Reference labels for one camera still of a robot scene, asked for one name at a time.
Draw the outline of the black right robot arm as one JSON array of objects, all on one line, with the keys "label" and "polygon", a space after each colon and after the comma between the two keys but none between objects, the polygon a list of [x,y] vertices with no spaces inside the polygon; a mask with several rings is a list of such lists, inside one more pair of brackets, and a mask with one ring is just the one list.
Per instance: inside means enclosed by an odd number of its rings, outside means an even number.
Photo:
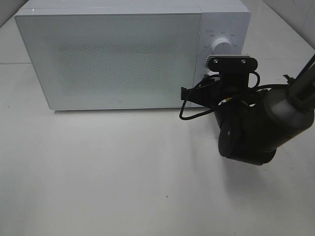
[{"label": "black right robot arm", "polygon": [[221,156],[253,165],[270,162],[277,148],[310,128],[315,120],[315,60],[285,84],[249,86],[257,60],[247,55],[208,56],[212,74],[181,89],[192,102],[214,114],[220,128]]}]

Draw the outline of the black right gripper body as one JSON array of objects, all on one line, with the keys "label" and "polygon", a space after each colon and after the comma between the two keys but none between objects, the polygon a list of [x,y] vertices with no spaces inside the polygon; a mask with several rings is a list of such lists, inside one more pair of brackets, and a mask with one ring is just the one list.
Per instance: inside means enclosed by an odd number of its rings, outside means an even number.
[{"label": "black right gripper body", "polygon": [[239,95],[248,95],[256,93],[259,90],[267,89],[267,86],[260,85],[260,76],[257,72],[241,72],[241,73],[218,73],[220,91],[214,99],[210,109],[219,105],[222,100],[233,98]]}]

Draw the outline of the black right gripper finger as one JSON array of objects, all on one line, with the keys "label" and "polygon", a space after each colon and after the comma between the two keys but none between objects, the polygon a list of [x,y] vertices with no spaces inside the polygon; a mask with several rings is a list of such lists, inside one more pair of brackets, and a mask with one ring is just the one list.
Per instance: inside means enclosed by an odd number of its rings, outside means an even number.
[{"label": "black right gripper finger", "polygon": [[219,82],[199,85],[195,88],[181,87],[181,100],[189,101],[206,108],[211,108],[220,91]]},{"label": "black right gripper finger", "polygon": [[208,86],[219,81],[219,75],[205,75],[204,78],[198,83],[198,86]]}]

